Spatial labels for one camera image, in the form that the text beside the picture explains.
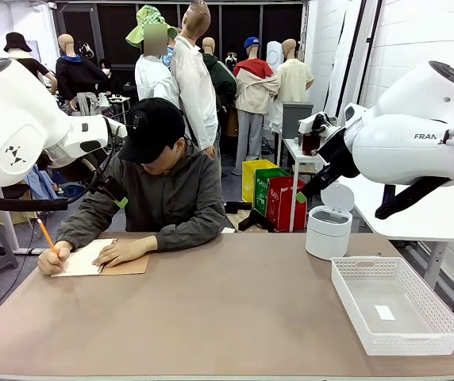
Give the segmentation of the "person's right hand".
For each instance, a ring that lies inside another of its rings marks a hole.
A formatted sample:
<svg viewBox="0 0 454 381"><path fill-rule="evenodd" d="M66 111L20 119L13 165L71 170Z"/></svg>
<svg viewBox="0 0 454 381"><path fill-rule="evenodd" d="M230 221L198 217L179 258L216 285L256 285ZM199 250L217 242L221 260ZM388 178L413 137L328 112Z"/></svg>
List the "person's right hand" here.
<svg viewBox="0 0 454 381"><path fill-rule="evenodd" d="M47 249L39 255L37 268L47 276L60 273L73 248L67 241L56 242L54 248Z"/></svg>

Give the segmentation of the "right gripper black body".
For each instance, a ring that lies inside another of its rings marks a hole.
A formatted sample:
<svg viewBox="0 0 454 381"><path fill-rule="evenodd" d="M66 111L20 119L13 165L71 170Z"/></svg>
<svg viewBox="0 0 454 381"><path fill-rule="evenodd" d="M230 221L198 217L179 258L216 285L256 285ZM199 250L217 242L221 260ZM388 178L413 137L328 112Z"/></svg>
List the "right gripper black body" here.
<svg viewBox="0 0 454 381"><path fill-rule="evenodd" d="M345 143L345 132L346 129L337 130L318 150L319 156L326 162L321 170L323 179L354 178L360 173Z"/></svg>

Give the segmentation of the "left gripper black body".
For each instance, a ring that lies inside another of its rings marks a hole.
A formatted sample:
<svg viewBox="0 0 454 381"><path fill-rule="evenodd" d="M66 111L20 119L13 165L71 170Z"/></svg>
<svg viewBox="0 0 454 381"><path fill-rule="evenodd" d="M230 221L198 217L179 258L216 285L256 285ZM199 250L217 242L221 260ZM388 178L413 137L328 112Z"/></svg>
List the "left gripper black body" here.
<svg viewBox="0 0 454 381"><path fill-rule="evenodd" d="M64 167L64 178L68 182L78 182L85 187L93 183L92 190L100 190L107 182L107 175L102 175L102 171L108 157L104 149L87 153Z"/></svg>

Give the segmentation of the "person's left hand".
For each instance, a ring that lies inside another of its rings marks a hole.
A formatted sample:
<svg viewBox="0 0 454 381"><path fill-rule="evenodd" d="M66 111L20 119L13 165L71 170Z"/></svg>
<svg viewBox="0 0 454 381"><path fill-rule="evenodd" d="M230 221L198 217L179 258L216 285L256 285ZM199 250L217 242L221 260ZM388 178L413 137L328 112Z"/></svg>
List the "person's left hand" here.
<svg viewBox="0 0 454 381"><path fill-rule="evenodd" d="M157 249L157 239L154 235L135 241L115 241L113 244L104 247L92 264L97 267L114 267L118 264L137 260Z"/></svg>

